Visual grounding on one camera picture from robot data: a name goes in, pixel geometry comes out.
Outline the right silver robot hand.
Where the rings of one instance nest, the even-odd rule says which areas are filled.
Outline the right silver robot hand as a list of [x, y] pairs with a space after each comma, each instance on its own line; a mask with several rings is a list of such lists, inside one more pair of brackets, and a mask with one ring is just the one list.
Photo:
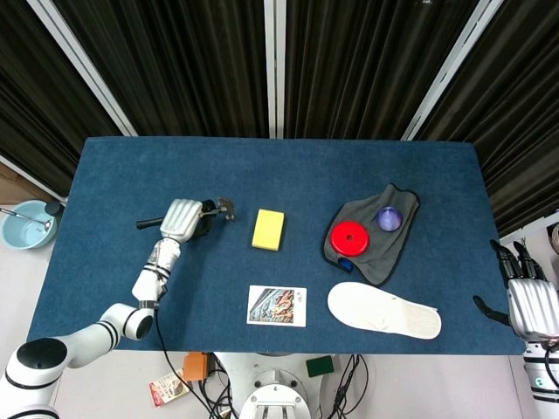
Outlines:
[[490, 241], [507, 292], [508, 312], [489, 307], [478, 295], [473, 302], [487, 318], [504, 326], [526, 342], [558, 340], [558, 291], [524, 244], [514, 241], [516, 252]]

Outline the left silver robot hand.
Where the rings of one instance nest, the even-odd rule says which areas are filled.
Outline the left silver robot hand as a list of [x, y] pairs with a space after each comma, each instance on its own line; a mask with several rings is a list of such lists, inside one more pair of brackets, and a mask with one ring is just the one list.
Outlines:
[[207, 235], [216, 216], [215, 210], [217, 206], [212, 200], [175, 199], [163, 218], [162, 237], [183, 244]]

